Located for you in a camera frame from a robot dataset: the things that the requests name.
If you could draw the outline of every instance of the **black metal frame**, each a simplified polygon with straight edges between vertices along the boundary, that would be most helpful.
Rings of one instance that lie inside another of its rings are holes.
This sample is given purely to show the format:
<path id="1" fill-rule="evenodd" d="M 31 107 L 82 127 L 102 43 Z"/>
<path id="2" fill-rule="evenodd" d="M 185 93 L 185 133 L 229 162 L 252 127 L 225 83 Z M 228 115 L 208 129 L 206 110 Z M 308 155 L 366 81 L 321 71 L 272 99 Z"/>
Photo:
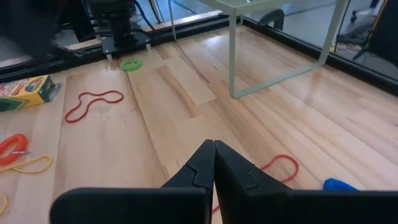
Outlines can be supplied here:
<path id="1" fill-rule="evenodd" d="M 318 58 L 320 55 L 320 47 L 299 40 L 291 35 L 283 33 L 280 30 L 274 29 L 271 26 L 260 26 L 256 21 L 246 17 L 243 20 L 243 25 L 313 58 Z M 220 14 L 193 22 L 176 25 L 175 30 L 177 33 L 177 38 L 181 39 L 227 26 L 228 16 Z M 152 37 L 152 46 L 164 44 L 174 40 L 171 27 L 148 32 L 148 35 Z M 79 57 L 78 60 L 50 58 L 47 63 L 28 61 L 19 63 L 17 65 L 0 68 L 0 83 L 34 77 L 37 75 L 60 72 L 62 70 L 96 62 L 106 58 L 101 49 L 101 44 L 85 47 L 80 49 L 80 51 L 84 51 L 86 54 L 82 57 Z M 330 53 L 326 64 L 398 96 L 398 81 L 384 74 L 366 68 L 332 52 Z"/>

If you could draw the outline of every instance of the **wooden board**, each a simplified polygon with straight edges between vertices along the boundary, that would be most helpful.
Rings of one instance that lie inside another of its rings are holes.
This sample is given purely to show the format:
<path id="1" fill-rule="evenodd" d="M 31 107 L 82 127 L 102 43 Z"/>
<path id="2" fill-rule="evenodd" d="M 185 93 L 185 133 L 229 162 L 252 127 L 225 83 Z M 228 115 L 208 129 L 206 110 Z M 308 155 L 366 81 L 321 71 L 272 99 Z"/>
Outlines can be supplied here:
<path id="1" fill-rule="evenodd" d="M 237 88 L 312 62 L 245 27 L 237 41 Z M 277 154 L 295 157 L 300 171 L 287 183 L 294 189 L 320 189 L 329 177 L 358 189 L 398 189 L 396 97 L 325 66 L 233 99 L 227 46 L 228 31 L 220 30 L 122 58 L 144 60 L 135 72 L 106 60 L 65 70 L 52 75 L 63 85 L 53 102 L 0 113 L 0 139 L 29 139 L 32 153 L 22 161 L 54 158 L 43 174 L 0 174 L 10 200 L 0 223 L 47 223 L 52 201 L 77 187 L 160 187 L 205 139 L 224 141 L 259 167 Z M 64 122 L 79 93 L 107 90 L 125 99 L 95 103 L 80 122 Z M 281 180 L 292 171 L 280 161 L 266 172 Z M 219 212 L 213 223 L 221 223 Z"/>

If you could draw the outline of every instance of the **crayon box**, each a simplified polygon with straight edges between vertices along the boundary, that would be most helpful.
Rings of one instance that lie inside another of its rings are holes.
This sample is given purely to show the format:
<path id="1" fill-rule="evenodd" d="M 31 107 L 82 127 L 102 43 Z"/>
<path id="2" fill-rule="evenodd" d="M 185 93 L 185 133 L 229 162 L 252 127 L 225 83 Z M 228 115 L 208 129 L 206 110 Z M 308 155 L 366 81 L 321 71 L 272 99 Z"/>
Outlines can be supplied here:
<path id="1" fill-rule="evenodd" d="M 0 83 L 0 111 L 49 102 L 58 88 L 59 84 L 54 84 L 48 75 Z"/>

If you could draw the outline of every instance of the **blue object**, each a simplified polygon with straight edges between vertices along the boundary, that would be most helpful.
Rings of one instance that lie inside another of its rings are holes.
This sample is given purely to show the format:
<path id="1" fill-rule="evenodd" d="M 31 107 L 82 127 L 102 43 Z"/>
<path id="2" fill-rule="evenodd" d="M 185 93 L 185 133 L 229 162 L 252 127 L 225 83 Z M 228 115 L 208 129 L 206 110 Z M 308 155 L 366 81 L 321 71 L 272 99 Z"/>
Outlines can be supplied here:
<path id="1" fill-rule="evenodd" d="M 341 180 L 329 178 L 323 183 L 324 190 L 357 190 L 349 184 L 344 183 Z"/>

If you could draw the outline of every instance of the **green ring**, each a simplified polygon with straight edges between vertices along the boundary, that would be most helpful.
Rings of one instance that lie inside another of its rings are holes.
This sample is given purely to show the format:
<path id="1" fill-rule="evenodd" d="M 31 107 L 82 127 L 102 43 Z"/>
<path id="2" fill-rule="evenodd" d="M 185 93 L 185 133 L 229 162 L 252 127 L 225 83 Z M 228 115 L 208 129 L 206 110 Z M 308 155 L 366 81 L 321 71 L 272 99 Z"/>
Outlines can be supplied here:
<path id="1" fill-rule="evenodd" d="M 134 71 L 141 68 L 142 64 L 143 62 L 140 59 L 129 59 L 120 64 L 120 69 L 123 71 Z"/>

